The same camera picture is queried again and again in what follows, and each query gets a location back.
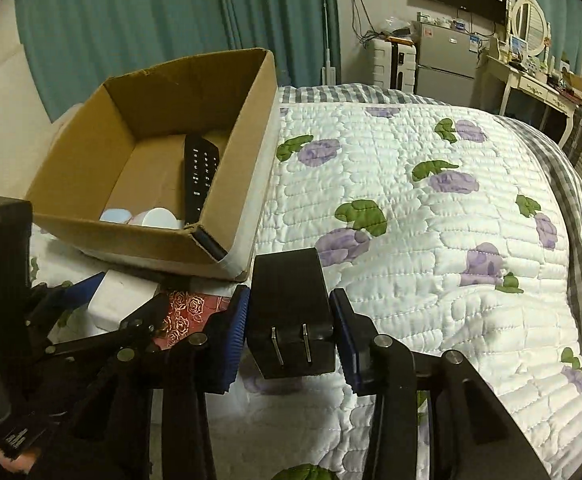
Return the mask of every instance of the refrigerator door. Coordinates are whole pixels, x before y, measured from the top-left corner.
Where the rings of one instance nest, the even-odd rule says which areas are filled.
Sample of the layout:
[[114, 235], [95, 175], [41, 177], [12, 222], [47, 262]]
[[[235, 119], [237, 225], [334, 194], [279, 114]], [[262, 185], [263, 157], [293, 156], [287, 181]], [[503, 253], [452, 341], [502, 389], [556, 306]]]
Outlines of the refrigerator door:
[[420, 66], [415, 93], [450, 105], [470, 107], [474, 82], [471, 77]]
[[469, 50], [471, 39], [468, 34], [426, 23], [420, 25], [420, 65], [475, 77], [478, 55]]

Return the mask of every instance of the bed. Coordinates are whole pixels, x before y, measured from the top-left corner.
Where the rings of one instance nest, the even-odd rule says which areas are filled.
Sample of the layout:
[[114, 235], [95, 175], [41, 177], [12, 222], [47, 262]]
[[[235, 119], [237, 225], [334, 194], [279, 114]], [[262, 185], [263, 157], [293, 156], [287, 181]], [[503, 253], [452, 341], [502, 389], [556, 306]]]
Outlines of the bed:
[[[280, 115], [256, 253], [316, 247], [328, 290], [414, 351], [461, 350], [551, 477], [582, 478], [582, 182], [564, 154], [518, 121], [359, 84], [280, 89]], [[31, 250], [36, 283], [108, 267], [37, 228]], [[373, 399], [339, 365], [263, 381], [246, 354], [225, 397], [210, 422], [219, 479], [305, 463], [361, 478]]]

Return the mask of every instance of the teal curtain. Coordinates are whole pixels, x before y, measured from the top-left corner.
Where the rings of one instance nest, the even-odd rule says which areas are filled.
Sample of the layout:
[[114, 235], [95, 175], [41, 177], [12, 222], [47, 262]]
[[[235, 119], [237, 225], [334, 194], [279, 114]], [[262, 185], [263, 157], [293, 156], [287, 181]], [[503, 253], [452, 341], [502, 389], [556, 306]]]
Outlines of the teal curtain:
[[[327, 1], [338, 66], [337, 5]], [[20, 41], [51, 120], [109, 76], [217, 50], [269, 48], [280, 85], [317, 85], [323, 13], [322, 0], [16, 0]]]
[[551, 55], [556, 61], [567, 54], [571, 70], [582, 73], [582, 1], [537, 0], [551, 23]]

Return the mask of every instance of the red floral packet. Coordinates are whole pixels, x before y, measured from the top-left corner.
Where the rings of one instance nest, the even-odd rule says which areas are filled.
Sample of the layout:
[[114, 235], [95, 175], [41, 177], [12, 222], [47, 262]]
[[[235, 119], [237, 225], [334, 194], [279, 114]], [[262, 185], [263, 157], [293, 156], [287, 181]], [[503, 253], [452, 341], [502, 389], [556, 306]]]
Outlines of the red floral packet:
[[226, 310], [231, 298], [172, 291], [168, 294], [168, 314], [164, 320], [164, 335], [153, 339], [162, 350], [193, 332], [201, 332], [211, 314]]

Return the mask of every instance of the checkered fabric border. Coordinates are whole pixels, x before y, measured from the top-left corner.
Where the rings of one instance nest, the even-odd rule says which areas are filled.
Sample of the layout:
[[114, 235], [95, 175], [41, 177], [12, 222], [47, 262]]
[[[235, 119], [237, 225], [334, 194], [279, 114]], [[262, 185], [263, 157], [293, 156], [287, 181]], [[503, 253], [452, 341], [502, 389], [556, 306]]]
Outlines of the checkered fabric border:
[[[280, 102], [283, 104], [332, 102], [444, 104], [427, 97], [359, 83], [303, 88], [287, 86], [280, 89]], [[578, 325], [582, 351], [582, 179], [558, 145], [542, 132], [514, 119], [505, 117], [496, 119], [512, 129], [538, 159], [567, 223], [570, 242], [567, 296]]]

